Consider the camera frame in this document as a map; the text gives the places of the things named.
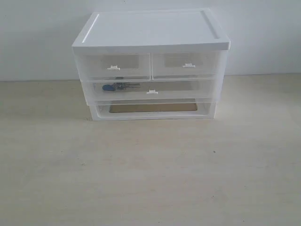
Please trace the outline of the white plastic drawer cabinet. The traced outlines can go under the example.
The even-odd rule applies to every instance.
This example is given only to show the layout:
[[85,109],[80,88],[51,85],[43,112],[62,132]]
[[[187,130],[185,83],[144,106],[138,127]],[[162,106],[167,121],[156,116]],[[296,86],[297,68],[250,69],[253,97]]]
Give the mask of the white plastic drawer cabinet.
[[[208,9],[94,12],[73,42],[72,50],[74,57],[149,54],[150,78],[138,81],[155,80],[154,54],[219,51],[221,59],[212,78],[223,81],[230,39]],[[199,99],[218,104],[220,96]]]

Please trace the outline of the bunch of keys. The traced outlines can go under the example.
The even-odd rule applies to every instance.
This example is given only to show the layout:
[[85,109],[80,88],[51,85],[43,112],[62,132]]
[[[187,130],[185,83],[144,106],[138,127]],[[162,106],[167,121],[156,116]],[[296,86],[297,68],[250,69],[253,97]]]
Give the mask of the bunch of keys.
[[135,89],[140,87],[139,83],[129,83],[129,82],[116,82],[112,84],[105,84],[102,86],[103,91],[110,91],[110,92],[115,92],[115,91],[123,91],[126,89]]

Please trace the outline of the clear wide drawer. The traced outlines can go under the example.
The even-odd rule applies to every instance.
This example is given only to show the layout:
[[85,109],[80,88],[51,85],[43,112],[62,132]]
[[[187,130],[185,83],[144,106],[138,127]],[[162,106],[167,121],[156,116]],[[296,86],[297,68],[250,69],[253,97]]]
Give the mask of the clear wide drawer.
[[209,98],[218,99],[221,93],[222,79],[199,80],[163,80],[163,81],[125,81],[139,83],[140,87],[123,91],[103,91],[102,86],[122,82],[83,81],[81,83],[86,101],[120,101],[120,100],[149,100],[149,99],[186,99]]

